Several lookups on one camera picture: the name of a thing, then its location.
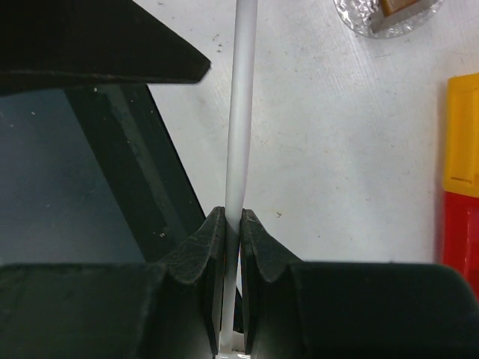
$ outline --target black clamp jaw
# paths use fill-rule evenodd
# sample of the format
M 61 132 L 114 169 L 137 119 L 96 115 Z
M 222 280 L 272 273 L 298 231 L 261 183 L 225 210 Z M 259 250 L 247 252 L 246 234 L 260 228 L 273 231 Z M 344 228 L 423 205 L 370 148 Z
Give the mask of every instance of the black clamp jaw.
M 252 358 L 477 358 L 479 306 L 434 265 L 307 263 L 251 210 L 241 223 Z M 225 212 L 158 263 L 0 269 L 2 358 L 214 358 Z

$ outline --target white rod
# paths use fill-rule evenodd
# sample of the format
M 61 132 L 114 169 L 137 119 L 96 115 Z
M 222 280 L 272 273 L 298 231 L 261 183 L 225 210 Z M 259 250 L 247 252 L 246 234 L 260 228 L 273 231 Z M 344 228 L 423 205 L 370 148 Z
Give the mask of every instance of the white rod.
M 248 176 L 253 103 L 254 45 L 257 0 L 237 0 L 231 82 L 228 165 L 226 171 L 225 283 L 223 290 L 221 352 L 230 352 L 237 284 L 240 220 Z

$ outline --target yellow box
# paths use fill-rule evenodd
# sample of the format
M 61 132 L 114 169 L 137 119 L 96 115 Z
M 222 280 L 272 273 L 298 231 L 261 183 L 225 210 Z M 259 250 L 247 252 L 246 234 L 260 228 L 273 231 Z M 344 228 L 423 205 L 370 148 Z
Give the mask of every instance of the yellow box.
M 444 190 L 479 198 L 479 73 L 449 80 Z

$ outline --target yellow and red container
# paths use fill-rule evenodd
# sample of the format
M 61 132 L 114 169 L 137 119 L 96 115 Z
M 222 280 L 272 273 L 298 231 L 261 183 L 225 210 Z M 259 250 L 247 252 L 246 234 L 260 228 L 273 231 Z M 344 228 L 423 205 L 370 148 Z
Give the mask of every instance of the yellow and red container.
M 449 80 L 445 162 L 442 261 L 479 298 L 479 74 Z

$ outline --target white desk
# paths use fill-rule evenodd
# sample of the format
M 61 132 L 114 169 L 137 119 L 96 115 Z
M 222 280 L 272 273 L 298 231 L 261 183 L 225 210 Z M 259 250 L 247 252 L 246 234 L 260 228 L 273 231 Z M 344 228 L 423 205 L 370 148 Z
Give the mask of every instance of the white desk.
M 138 0 L 202 51 L 198 86 L 151 87 L 196 194 L 225 204 L 235 1 Z M 391 40 L 332 0 L 261 0 L 245 207 L 306 260 L 431 262 L 448 78 L 479 72 L 479 3 Z

